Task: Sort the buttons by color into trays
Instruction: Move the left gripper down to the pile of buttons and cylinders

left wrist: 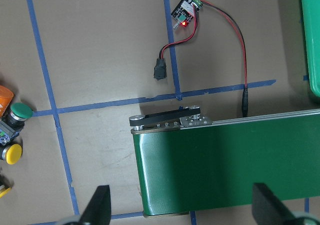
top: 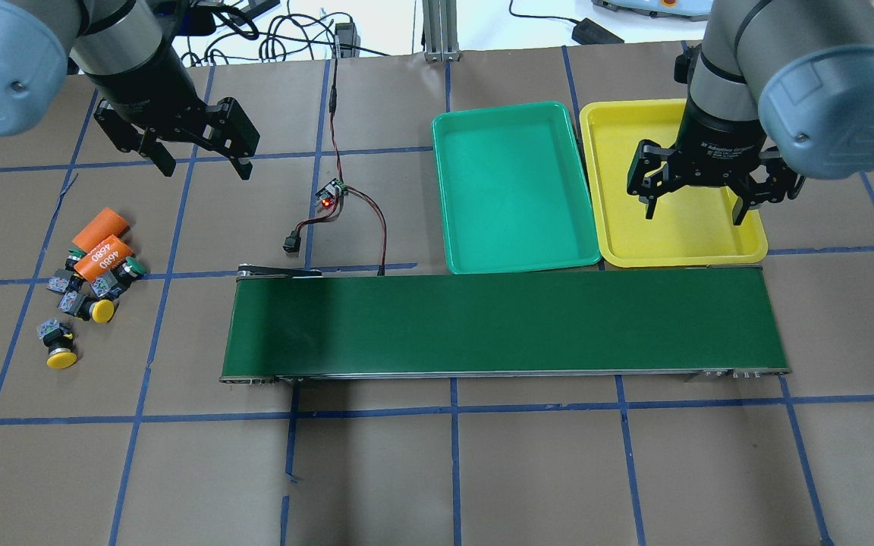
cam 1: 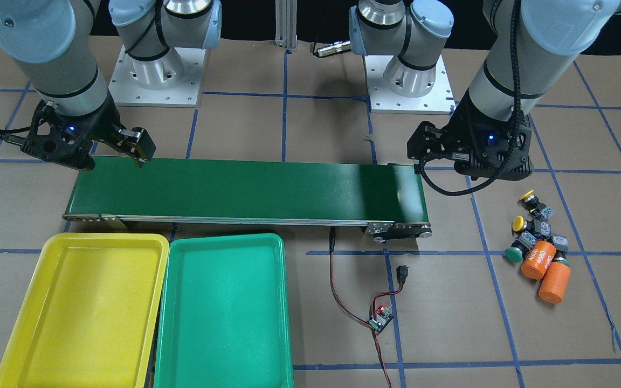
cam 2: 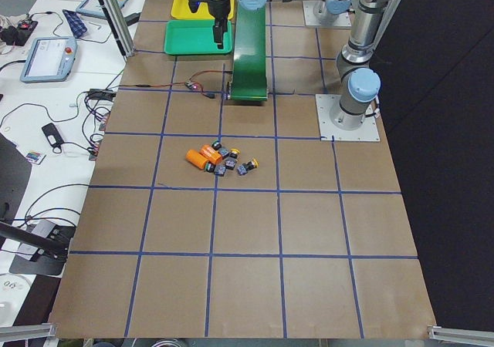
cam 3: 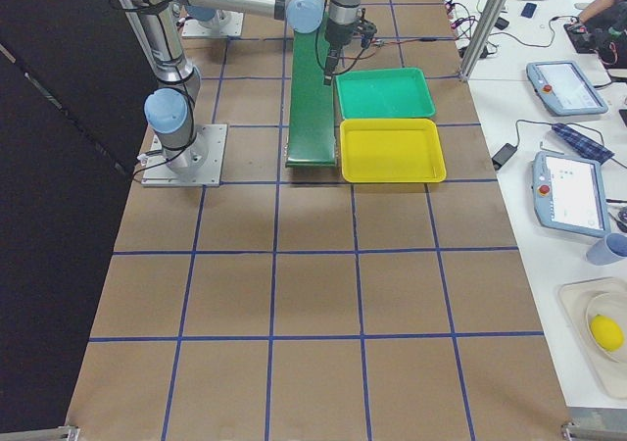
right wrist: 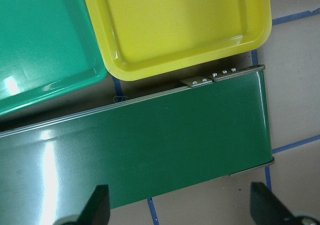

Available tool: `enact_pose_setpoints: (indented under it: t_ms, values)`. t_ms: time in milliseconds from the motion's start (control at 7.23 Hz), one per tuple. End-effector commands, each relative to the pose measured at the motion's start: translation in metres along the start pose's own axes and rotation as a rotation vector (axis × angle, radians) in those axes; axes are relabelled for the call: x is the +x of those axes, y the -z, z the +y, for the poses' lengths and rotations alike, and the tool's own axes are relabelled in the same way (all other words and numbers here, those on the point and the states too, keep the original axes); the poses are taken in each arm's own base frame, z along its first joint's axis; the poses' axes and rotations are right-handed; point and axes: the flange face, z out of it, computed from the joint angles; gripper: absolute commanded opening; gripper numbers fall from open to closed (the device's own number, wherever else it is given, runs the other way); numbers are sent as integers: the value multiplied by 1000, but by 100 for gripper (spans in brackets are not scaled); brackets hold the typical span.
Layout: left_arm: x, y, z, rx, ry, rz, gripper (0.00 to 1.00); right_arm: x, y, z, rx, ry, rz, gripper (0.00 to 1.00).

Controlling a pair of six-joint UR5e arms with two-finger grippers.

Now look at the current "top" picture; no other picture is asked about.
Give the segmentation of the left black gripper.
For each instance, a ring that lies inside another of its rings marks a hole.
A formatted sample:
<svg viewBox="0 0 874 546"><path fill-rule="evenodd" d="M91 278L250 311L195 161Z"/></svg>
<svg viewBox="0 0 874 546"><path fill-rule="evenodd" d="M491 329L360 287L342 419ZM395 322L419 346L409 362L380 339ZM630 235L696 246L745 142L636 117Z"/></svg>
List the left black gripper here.
<svg viewBox="0 0 874 546"><path fill-rule="evenodd" d="M260 134L241 104L224 97L210 105L198 96L174 53L156 53L124 73L96 75L101 102L94 121L121 152L138 152L172 177L176 159L167 142L194 144L231 162L241 180L252 177Z"/></svg>

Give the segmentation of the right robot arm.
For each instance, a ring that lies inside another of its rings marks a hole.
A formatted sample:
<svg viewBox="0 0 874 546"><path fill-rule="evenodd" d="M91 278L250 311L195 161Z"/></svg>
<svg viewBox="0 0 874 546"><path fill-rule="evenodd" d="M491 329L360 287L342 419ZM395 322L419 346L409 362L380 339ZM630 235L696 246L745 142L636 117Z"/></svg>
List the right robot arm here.
<svg viewBox="0 0 874 546"><path fill-rule="evenodd" d="M874 171L874 4L715 1L676 58L687 99L670 146L641 140L627 192L652 218L684 187L729 189L732 224L809 177Z"/></svg>

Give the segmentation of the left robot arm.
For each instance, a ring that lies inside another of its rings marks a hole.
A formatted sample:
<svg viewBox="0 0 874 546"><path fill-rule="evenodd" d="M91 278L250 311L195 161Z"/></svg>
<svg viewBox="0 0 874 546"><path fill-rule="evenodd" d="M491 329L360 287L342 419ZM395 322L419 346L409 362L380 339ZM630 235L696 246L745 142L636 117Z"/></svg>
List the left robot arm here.
<svg viewBox="0 0 874 546"><path fill-rule="evenodd" d="M146 1L0 1L0 137L45 117L70 63L94 84L93 120L119 152L171 176L166 144L188 143L250 179L259 132L235 98L201 99Z"/></svg>

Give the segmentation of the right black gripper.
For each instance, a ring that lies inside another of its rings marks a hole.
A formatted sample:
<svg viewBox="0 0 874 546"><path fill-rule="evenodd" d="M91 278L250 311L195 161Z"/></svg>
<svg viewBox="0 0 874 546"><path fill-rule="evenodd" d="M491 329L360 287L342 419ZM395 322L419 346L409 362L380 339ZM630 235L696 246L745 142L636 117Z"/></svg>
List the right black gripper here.
<svg viewBox="0 0 874 546"><path fill-rule="evenodd" d="M777 146L766 148L759 120L725 120L694 102L684 105L676 141L663 148L638 142L627 178L627 193L646 205L652 220L659 197L684 187L728 187L737 196L731 211L735 227L766 202L794 199L805 184Z"/></svg>

